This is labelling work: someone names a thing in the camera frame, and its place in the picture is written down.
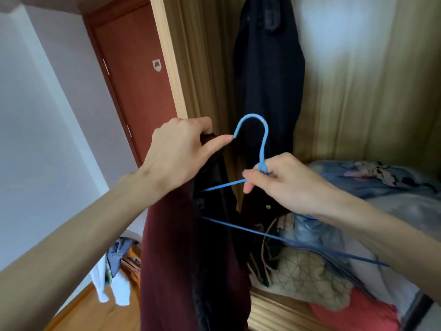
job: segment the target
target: pink cloth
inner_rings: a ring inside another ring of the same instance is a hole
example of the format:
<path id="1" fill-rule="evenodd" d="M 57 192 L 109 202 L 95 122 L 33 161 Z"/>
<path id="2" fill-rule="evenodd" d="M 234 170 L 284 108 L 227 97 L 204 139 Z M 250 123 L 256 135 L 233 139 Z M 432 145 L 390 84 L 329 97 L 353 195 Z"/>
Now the pink cloth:
<path id="1" fill-rule="evenodd" d="M 375 302 L 357 288 L 345 309 L 333 312 L 317 304 L 311 308 L 319 321 L 336 331 L 397 331 L 400 327 L 394 305 Z"/>

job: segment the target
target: hand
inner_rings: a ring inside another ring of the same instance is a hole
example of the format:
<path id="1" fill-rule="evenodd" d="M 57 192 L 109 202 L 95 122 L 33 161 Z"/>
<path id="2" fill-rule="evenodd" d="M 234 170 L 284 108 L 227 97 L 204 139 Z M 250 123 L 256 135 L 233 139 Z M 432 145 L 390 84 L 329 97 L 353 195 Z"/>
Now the hand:
<path id="1" fill-rule="evenodd" d="M 247 179 L 243 192 L 248 194 L 254 186 L 262 188 L 269 196 L 290 211 L 312 216 L 327 216 L 346 193 L 323 179 L 292 154 L 265 160 L 269 175 L 246 169 Z"/>
<path id="2" fill-rule="evenodd" d="M 232 135 L 225 134 L 202 145 L 201 134 L 210 133 L 210 117 L 173 118 L 154 131 L 139 172 L 154 179 L 150 188 L 159 189 L 159 198 L 195 177 L 211 155 L 233 140 Z"/>

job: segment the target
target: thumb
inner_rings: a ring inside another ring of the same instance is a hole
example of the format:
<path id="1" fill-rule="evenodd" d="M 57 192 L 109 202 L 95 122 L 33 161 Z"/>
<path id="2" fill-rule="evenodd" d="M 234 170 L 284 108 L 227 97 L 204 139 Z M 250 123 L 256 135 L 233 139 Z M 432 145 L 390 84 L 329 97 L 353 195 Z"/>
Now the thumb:
<path id="1" fill-rule="evenodd" d="M 268 177 L 267 175 L 263 174 L 262 172 L 259 172 L 256 169 L 246 169 L 243 172 L 243 177 L 246 178 L 245 184 L 251 184 L 257 187 L 262 188 L 267 194 L 269 191 L 270 186 L 275 182 L 275 178 Z M 247 186 L 245 189 L 252 189 L 252 186 Z"/>
<path id="2" fill-rule="evenodd" d="M 217 136 L 212 140 L 208 141 L 199 149 L 198 156 L 201 160 L 201 166 L 203 166 L 207 160 L 222 147 L 229 144 L 233 140 L 231 134 L 223 134 L 222 136 Z"/>

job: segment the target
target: red-brown door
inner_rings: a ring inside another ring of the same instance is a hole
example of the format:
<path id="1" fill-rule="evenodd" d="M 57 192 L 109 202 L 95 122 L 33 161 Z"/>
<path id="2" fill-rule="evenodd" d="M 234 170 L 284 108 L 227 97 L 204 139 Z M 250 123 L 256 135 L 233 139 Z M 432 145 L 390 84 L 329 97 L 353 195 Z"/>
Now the red-brown door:
<path id="1" fill-rule="evenodd" d="M 176 117 L 151 4 L 111 17 L 94 26 L 93 33 L 110 73 L 121 122 L 127 124 L 126 134 L 142 164 L 153 131 Z"/>

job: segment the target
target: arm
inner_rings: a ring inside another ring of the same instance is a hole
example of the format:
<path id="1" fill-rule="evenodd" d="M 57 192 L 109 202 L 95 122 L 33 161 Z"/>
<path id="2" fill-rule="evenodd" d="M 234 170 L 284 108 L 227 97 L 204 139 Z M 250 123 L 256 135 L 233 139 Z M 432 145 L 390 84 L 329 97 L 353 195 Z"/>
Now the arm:
<path id="1" fill-rule="evenodd" d="M 441 304 L 441 242 L 338 189 L 290 154 L 266 164 L 269 176 L 244 171 L 244 193 L 259 186 L 285 208 L 350 233 Z"/>
<path id="2" fill-rule="evenodd" d="M 208 117 L 164 124 L 137 172 L 0 272 L 0 330 L 42 330 L 129 224 L 232 140 L 202 146 L 201 133 L 211 130 Z"/>

